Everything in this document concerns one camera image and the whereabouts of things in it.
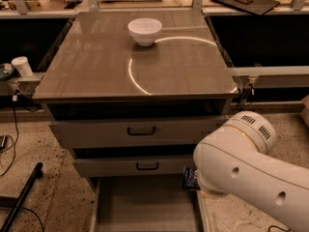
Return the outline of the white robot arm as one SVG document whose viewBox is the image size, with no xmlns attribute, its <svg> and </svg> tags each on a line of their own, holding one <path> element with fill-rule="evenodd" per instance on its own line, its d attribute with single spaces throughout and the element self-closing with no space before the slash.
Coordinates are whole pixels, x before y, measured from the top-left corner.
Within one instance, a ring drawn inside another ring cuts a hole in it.
<svg viewBox="0 0 309 232">
<path fill-rule="evenodd" d="M 231 193 L 294 232 L 309 232 L 309 169 L 270 157 L 276 141 L 263 116 L 237 113 L 196 146 L 198 184 L 204 192 Z"/>
</svg>

